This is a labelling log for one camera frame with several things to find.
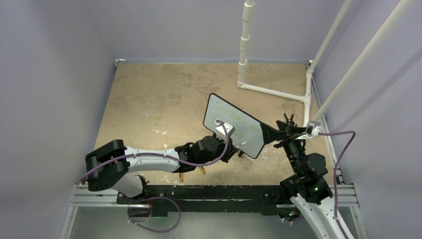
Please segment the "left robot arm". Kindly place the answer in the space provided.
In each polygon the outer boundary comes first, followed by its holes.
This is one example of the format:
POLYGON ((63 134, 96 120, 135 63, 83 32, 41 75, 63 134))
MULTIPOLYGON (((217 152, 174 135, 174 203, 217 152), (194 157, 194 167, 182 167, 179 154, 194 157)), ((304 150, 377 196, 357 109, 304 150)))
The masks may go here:
POLYGON ((132 148, 115 139, 86 155, 86 173, 81 181, 88 183, 90 191, 114 188, 141 204, 148 199, 148 190, 142 179, 130 176, 132 172, 186 173, 219 161, 227 163, 237 152, 232 139, 216 135, 162 151, 132 148))

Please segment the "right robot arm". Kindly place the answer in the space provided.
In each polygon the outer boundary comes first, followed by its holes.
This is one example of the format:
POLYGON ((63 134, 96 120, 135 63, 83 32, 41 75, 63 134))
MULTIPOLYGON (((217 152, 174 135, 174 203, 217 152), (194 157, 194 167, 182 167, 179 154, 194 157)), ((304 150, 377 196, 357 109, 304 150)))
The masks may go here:
POLYGON ((306 140, 324 135, 320 123, 310 121, 298 127, 288 119, 276 124, 277 129, 261 124, 264 143, 273 142, 275 148, 283 148, 294 172, 280 182, 278 200, 292 202, 319 239, 353 238, 338 210, 337 185, 331 189, 324 179, 328 173, 325 157, 306 154, 306 140))

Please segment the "black-framed whiteboard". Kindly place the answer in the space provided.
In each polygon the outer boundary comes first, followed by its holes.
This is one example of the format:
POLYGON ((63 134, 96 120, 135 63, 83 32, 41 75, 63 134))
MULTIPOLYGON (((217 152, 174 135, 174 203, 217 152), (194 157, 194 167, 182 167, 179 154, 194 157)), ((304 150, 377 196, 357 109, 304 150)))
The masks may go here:
POLYGON ((230 138, 240 151, 253 159, 258 157, 264 147, 260 127, 261 121, 217 94, 211 93, 204 115, 203 126, 215 133, 217 120, 228 122, 235 127, 235 132, 230 138), (246 145, 240 145, 245 141, 248 141, 246 145))

